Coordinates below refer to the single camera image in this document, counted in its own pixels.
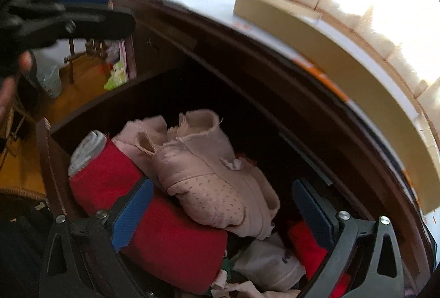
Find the person left hand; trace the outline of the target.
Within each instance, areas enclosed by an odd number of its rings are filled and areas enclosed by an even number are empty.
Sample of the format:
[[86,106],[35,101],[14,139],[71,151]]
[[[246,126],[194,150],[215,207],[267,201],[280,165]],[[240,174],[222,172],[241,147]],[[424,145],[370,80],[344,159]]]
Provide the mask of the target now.
[[8,76],[4,79],[1,85],[0,95],[0,121],[3,125],[7,111],[12,105],[13,98],[17,90],[18,77],[22,72],[29,72],[32,67],[32,59],[30,52],[23,52],[18,57],[19,72],[18,74]]

